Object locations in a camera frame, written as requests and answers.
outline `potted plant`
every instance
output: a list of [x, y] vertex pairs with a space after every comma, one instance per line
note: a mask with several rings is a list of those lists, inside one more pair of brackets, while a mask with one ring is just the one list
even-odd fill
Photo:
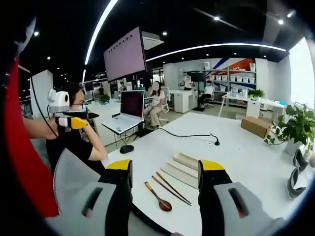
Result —
[[109, 100], [110, 97], [107, 94], [104, 94], [99, 98], [99, 102], [102, 104], [109, 102]]
[[314, 142], [315, 117], [312, 111], [307, 111], [305, 104], [302, 110], [288, 105], [285, 114], [288, 115], [288, 122], [284, 122], [284, 115], [280, 116], [278, 124], [272, 127], [264, 142], [279, 145], [288, 141], [285, 151], [293, 155], [302, 144]]
[[261, 89], [252, 89], [248, 91], [248, 96], [260, 100], [261, 97], [265, 96], [265, 92]]

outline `computer mouse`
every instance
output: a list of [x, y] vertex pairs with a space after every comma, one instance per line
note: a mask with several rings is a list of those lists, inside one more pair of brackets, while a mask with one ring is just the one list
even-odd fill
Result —
[[124, 146], [122, 146], [121, 148], [120, 148], [120, 153], [122, 153], [122, 154], [126, 154], [126, 153], [128, 153], [128, 152], [131, 152], [131, 151], [133, 151], [133, 145], [124, 145]]

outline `robotic hand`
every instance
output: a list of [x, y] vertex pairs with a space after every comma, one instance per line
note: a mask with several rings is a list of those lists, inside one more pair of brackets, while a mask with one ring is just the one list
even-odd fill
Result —
[[84, 111], [84, 112], [71, 112], [69, 110], [69, 94], [65, 91], [56, 92], [51, 89], [48, 94], [48, 111], [54, 113], [56, 124], [72, 129], [82, 129], [88, 124], [84, 119], [94, 119], [99, 115]]

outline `laptop screen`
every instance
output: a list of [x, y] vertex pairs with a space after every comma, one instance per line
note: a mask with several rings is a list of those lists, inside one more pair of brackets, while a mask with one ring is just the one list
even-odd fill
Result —
[[143, 118], [143, 91], [123, 91], [121, 95], [120, 112]]

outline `wooden board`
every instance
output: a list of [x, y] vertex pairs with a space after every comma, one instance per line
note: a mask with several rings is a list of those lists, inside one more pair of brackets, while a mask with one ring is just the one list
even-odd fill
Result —
[[177, 161], [178, 163], [181, 163], [184, 166], [187, 166], [195, 171], [198, 171], [198, 160], [190, 156], [187, 156], [179, 152], [174, 155], [174, 161]]
[[191, 177], [198, 178], [198, 171], [195, 171], [192, 168], [184, 166], [176, 161], [170, 161], [168, 162], [168, 165], [171, 165], [172, 167], [184, 172], [187, 175], [190, 175]]
[[185, 174], [184, 172], [180, 171], [179, 169], [174, 168], [173, 166], [166, 164], [161, 167], [161, 170], [165, 173], [169, 174], [170, 176], [178, 179], [179, 181], [198, 189], [198, 179]]

